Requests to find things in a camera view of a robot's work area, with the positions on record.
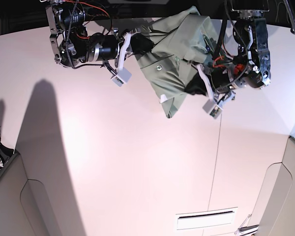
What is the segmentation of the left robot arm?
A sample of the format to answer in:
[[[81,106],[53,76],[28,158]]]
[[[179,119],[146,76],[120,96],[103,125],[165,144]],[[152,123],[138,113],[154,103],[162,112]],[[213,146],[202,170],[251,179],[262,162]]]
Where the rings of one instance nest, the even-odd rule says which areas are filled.
[[[271,82],[268,31],[264,13],[269,12],[266,0],[226,0],[217,44],[212,60],[202,67],[203,74],[195,75],[185,92],[208,96],[213,102],[223,103],[235,99],[235,90],[250,86],[266,87]],[[238,44],[237,54],[226,49],[227,23]]]

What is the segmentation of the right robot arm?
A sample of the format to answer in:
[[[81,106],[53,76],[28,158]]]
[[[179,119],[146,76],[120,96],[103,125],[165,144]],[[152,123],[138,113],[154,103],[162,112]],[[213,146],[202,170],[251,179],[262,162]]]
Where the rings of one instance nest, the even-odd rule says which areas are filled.
[[[144,55],[154,43],[138,30],[119,32],[113,27],[107,8],[96,0],[50,0],[46,14],[55,62],[78,69],[84,66],[107,68],[112,75],[121,70],[121,62],[131,55]],[[110,26],[90,35],[87,24],[107,17]]]

